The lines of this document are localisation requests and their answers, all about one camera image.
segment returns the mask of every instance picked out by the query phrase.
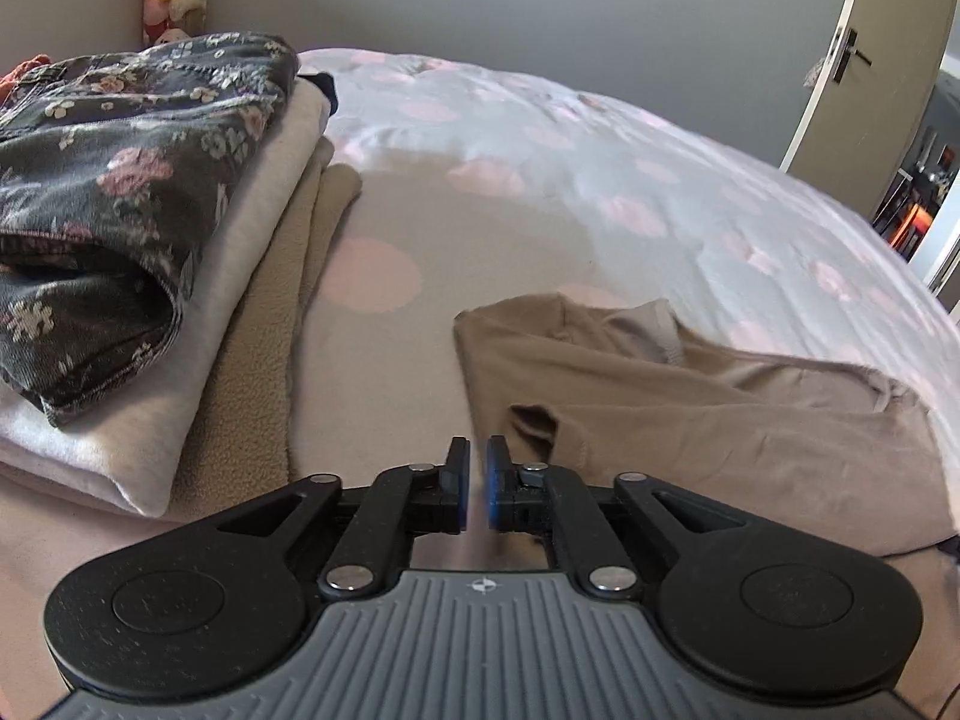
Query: polka dot bedding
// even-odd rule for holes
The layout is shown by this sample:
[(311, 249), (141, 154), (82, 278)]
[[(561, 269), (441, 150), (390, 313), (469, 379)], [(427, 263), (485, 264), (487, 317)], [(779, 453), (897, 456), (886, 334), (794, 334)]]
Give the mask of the polka dot bedding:
[(453, 317), (559, 290), (608, 307), (668, 298), (719, 343), (896, 376), (931, 406), (960, 490), (957, 329), (850, 211), (640, 108), (536, 77), (358, 50), (301, 64), (335, 76), (334, 161), (364, 191), (299, 344), (299, 471), (357, 485), (440, 459), (470, 435)]

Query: fitted sheet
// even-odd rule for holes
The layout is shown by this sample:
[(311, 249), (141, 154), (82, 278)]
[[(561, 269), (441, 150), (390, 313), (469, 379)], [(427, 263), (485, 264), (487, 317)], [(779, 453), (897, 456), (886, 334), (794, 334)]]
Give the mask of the fitted sheet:
[[(302, 64), (336, 77), (334, 162), (357, 167), (364, 189), (296, 350), (299, 473), (363, 485), (441, 461), (451, 436), (470, 436), (453, 317), (559, 290), (608, 307), (667, 298), (717, 343), (905, 381), (932, 408), (957, 511), (960, 337), (855, 214), (632, 105), (533, 76), (358, 50), (306, 52)], [(6, 720), (64, 692), (40, 627), (56, 581), (166, 527), (0, 479)], [(422, 565), (498, 560), (482, 528), (421, 541)]]

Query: beige fleece garment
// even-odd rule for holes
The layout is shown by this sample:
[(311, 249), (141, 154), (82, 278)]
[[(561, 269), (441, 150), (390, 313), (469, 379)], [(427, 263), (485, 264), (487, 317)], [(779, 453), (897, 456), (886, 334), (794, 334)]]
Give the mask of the beige fleece garment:
[(925, 547), (955, 531), (912, 389), (857, 365), (717, 346), (665, 300), (607, 310), (527, 295), (460, 314), (454, 333), (474, 435), (505, 435), (514, 462), (592, 485), (642, 471), (872, 555), (914, 553), (890, 560), (925, 610), (899, 689), (937, 712), (960, 680), (957, 571)]
[(291, 349), (337, 225), (360, 194), (326, 138), (230, 320), (184, 445), (166, 518), (205, 517), (289, 484)]

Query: beige door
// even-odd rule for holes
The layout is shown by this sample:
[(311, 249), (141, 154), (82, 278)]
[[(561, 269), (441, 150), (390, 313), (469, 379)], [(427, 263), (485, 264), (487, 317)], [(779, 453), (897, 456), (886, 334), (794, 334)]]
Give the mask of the beige door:
[[(846, 0), (781, 170), (870, 218), (923, 117), (956, 4)], [(851, 30), (856, 42), (845, 50)]]

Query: crosshair symbol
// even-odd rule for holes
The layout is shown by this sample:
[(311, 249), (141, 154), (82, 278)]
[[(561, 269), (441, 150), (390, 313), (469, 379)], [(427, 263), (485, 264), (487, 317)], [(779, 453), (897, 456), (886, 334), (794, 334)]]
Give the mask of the crosshair symbol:
[(496, 584), (496, 582), (490, 579), (489, 577), (483, 577), (483, 579), (475, 579), (470, 583), (470, 587), (472, 587), (477, 592), (483, 593), (484, 595), (486, 595), (489, 592), (493, 592), (499, 586), (500, 586), (499, 584)]

